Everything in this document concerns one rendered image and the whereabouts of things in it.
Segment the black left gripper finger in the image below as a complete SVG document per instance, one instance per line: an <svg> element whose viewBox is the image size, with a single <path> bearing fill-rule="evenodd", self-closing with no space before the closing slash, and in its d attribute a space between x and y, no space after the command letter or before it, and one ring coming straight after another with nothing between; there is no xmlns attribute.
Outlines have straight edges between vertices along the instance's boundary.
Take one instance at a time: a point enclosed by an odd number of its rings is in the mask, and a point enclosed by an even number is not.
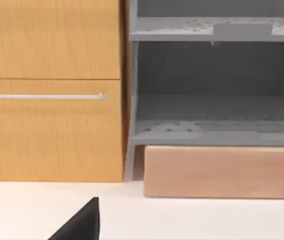
<svg viewBox="0 0 284 240"><path fill-rule="evenodd" d="M99 198L91 198L47 240L100 240Z"/></svg>

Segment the wooden cupboard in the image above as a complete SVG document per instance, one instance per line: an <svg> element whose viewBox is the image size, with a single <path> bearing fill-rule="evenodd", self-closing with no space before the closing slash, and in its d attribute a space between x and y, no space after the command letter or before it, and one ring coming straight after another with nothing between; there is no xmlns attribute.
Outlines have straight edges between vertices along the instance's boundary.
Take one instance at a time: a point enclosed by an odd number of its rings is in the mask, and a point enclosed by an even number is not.
<svg viewBox="0 0 284 240"><path fill-rule="evenodd" d="M284 0L119 0L123 179L140 95L284 99Z"/></svg>

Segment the pale wooden drawer front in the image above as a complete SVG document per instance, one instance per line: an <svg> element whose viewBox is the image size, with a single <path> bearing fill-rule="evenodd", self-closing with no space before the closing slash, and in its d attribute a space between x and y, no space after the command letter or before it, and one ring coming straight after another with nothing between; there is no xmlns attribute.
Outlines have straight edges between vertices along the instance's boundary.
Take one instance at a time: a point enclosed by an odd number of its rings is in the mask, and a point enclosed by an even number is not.
<svg viewBox="0 0 284 240"><path fill-rule="evenodd" d="M147 146L144 195L284 199L284 147Z"/></svg>

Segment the grey pierced drawer inside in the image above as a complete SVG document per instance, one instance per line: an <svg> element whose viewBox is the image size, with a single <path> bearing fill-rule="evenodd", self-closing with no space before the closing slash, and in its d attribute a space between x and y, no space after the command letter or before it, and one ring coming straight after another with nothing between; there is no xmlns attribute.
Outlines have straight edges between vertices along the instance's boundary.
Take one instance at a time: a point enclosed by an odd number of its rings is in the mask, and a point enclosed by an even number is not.
<svg viewBox="0 0 284 240"><path fill-rule="evenodd" d="M133 179L138 145L284 146L279 96L131 96L124 180Z"/></svg>

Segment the plain wooden drawer front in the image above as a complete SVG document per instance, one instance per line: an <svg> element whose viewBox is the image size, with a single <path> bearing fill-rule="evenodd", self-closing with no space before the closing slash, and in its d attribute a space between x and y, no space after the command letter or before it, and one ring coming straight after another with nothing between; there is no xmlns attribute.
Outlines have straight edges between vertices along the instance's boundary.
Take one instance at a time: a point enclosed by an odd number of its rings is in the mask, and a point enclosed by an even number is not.
<svg viewBox="0 0 284 240"><path fill-rule="evenodd" d="M118 79L119 0L0 0L0 79Z"/></svg>

